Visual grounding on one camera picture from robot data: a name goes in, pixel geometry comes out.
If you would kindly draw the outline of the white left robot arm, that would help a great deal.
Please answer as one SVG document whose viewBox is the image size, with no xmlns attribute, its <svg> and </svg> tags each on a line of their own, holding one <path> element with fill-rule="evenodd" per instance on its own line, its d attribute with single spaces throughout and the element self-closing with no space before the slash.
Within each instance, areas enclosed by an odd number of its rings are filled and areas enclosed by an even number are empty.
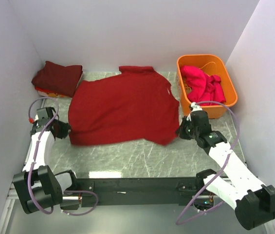
<svg viewBox="0 0 275 234">
<path fill-rule="evenodd" d="M 41 211 L 49 215 L 55 205 L 63 202 L 64 193 L 73 196 L 79 189 L 71 170 L 54 175 L 48 166 L 55 140 L 66 138 L 70 132 L 69 124 L 56 116 L 55 108 L 45 107 L 37 110 L 35 119 L 30 119 L 33 126 L 29 156 L 22 172 L 15 174 L 12 180 L 26 214 Z"/>
</svg>

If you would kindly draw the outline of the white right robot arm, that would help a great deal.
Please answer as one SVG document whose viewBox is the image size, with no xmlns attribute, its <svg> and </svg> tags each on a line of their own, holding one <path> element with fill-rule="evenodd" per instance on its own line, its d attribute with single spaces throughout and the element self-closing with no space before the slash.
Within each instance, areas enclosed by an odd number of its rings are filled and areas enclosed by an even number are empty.
<svg viewBox="0 0 275 234">
<path fill-rule="evenodd" d="M 265 185 L 239 159 L 230 143 L 219 131 L 212 130 L 208 114 L 193 111 L 182 122 L 177 135 L 195 140 L 219 166 L 196 174 L 196 195 L 211 192 L 235 212 L 240 225 L 251 230 L 275 219 L 275 187 Z"/>
</svg>

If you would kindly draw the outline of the pink t-shirt in basket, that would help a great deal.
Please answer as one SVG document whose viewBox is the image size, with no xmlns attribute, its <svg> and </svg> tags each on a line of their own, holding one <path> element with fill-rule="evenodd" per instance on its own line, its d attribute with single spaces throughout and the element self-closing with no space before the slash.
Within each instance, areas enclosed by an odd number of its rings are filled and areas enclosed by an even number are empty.
<svg viewBox="0 0 275 234">
<path fill-rule="evenodd" d="M 187 98 L 191 102 L 202 102 L 202 106 L 215 105 L 215 102 L 226 102 L 220 76 L 209 76 L 200 68 L 188 65 L 181 68 L 181 75 L 191 88 L 187 94 Z"/>
</svg>

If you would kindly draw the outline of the orange folded t-shirt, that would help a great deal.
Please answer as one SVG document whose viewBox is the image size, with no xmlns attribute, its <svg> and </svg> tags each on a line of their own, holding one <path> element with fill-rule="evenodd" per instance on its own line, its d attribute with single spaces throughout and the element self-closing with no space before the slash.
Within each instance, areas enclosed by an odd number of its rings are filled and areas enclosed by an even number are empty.
<svg viewBox="0 0 275 234">
<path fill-rule="evenodd" d="M 65 96 L 65 95 L 62 95 L 62 94 L 59 94 L 59 93 L 55 93 L 55 92 L 53 92 L 53 91 L 41 89 L 41 88 L 38 88 L 38 87 L 35 87 L 35 90 L 37 91 L 37 93 L 38 93 L 40 96 L 43 96 L 43 97 L 51 97 L 51 98 L 68 98 L 68 96 Z"/>
</svg>

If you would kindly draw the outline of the dark red folded t-shirt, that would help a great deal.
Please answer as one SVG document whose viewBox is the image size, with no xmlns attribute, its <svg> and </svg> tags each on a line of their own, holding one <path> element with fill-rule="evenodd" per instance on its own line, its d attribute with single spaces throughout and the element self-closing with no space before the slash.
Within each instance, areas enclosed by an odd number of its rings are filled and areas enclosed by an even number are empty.
<svg viewBox="0 0 275 234">
<path fill-rule="evenodd" d="M 62 66 L 45 61 L 44 67 L 32 79 L 32 84 L 34 87 L 72 97 L 79 76 L 79 65 Z"/>
</svg>

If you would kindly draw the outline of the pink folded t-shirt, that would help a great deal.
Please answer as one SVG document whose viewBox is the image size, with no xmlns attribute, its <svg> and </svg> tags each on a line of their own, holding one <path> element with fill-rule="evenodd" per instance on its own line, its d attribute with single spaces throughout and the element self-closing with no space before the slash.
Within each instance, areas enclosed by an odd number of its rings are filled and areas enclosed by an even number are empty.
<svg viewBox="0 0 275 234">
<path fill-rule="evenodd" d="M 80 76 L 79 76 L 79 79 L 78 79 L 78 82 L 77 82 L 77 85 L 76 85 L 76 89 L 79 86 L 79 84 L 80 84 L 80 82 L 82 81 L 82 78 L 83 78 L 83 66 L 79 65 L 79 67 L 80 67 Z"/>
</svg>

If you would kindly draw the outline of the orange plastic basket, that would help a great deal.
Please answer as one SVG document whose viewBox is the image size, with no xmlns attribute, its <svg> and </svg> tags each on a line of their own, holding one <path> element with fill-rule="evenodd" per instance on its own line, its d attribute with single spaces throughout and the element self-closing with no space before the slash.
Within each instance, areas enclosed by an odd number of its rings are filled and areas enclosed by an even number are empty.
<svg viewBox="0 0 275 234">
<path fill-rule="evenodd" d="M 184 65 L 198 67 L 209 76 L 218 75 L 221 78 L 221 86 L 226 98 L 225 105 L 232 107 L 236 104 L 238 100 L 237 93 L 226 67 L 219 57 L 211 54 L 183 55 L 178 58 L 176 64 L 180 104 L 184 115 L 190 113 L 189 106 L 191 104 L 190 100 L 187 98 L 187 94 L 189 94 L 191 88 L 186 84 L 185 77 L 181 75 L 181 67 Z"/>
</svg>

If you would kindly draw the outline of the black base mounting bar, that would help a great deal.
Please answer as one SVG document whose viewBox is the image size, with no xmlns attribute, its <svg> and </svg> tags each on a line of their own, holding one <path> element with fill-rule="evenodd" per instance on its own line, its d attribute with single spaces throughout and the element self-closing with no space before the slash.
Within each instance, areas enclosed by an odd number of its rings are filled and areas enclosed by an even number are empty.
<svg viewBox="0 0 275 234">
<path fill-rule="evenodd" d="M 63 210 L 91 208 L 98 196 L 98 205 L 155 205 L 185 206 L 198 192 L 195 177 L 153 178 L 78 178 L 64 195 Z"/>
</svg>

